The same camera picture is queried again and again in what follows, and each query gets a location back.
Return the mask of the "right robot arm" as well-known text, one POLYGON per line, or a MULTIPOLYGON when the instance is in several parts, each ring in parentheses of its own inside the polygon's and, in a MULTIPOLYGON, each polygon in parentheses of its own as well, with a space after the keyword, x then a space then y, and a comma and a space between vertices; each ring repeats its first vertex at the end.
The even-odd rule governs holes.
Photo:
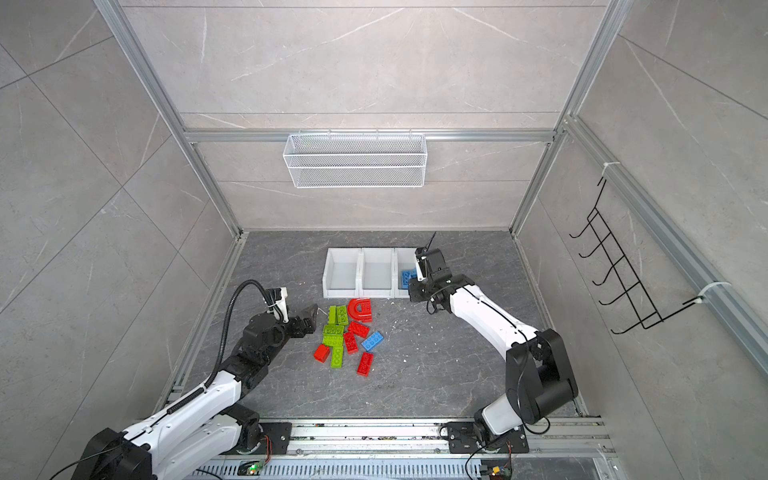
POLYGON ((474 416, 481 444, 527 429, 577 398, 566 346, 555 330, 539 330, 505 311, 469 277, 454 274, 439 249, 418 247, 414 258, 417 276, 409 280, 409 299, 424 303, 429 313, 446 311, 464 320, 505 360, 504 392, 474 416))

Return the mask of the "blue brick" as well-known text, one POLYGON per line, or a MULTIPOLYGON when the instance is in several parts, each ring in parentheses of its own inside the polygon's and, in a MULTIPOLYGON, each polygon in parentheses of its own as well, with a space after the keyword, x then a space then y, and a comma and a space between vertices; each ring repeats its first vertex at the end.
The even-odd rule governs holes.
POLYGON ((378 331, 374 331, 362 341, 362 347, 366 352, 371 352, 376 346, 381 344, 383 340, 383 335, 378 331))
POLYGON ((412 278, 418 278, 418 274, 415 269, 402 270, 400 272, 400 288, 403 290, 407 290, 409 288, 409 283, 412 278))

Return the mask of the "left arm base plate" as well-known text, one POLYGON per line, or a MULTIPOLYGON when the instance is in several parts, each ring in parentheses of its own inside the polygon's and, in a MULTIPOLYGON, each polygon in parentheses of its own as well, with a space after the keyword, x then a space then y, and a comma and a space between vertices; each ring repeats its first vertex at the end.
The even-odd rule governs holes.
POLYGON ((285 455, 288 450, 293 424, 290 422, 251 423, 241 429, 235 446, 228 455, 266 455, 268 452, 285 455))

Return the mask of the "red brick bottom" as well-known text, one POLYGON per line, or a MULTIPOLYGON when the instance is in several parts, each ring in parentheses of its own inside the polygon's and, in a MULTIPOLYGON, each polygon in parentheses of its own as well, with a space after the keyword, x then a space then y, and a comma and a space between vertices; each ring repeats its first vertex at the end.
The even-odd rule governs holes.
POLYGON ((374 355, 370 352, 363 352, 356 370, 356 373, 363 377, 368 377, 372 368, 374 355))

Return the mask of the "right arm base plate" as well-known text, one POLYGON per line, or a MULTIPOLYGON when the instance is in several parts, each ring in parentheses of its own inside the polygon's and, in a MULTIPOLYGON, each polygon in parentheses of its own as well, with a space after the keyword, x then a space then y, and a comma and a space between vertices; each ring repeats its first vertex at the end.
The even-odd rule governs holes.
POLYGON ((495 435, 482 430, 470 421, 452 421, 442 424, 438 435, 446 440, 452 454, 469 454, 483 448, 485 451, 506 451, 523 454, 530 451, 526 431, 518 426, 502 434, 495 435))

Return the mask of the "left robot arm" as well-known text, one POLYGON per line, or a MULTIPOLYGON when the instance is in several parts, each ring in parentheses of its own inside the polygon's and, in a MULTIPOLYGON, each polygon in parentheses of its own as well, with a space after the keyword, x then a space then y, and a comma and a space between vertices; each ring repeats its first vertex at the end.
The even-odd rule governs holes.
POLYGON ((315 332, 315 304, 292 315, 286 288, 266 289, 242 282, 230 299, 212 372, 193 390, 144 420, 122 430, 106 428, 87 443, 80 459, 53 473, 74 479, 184 479, 212 458, 233 451, 271 456, 287 425, 272 433, 257 412, 241 401, 266 377, 287 342, 315 332), (237 298, 258 288, 265 312, 253 316, 233 350, 227 340, 237 298))

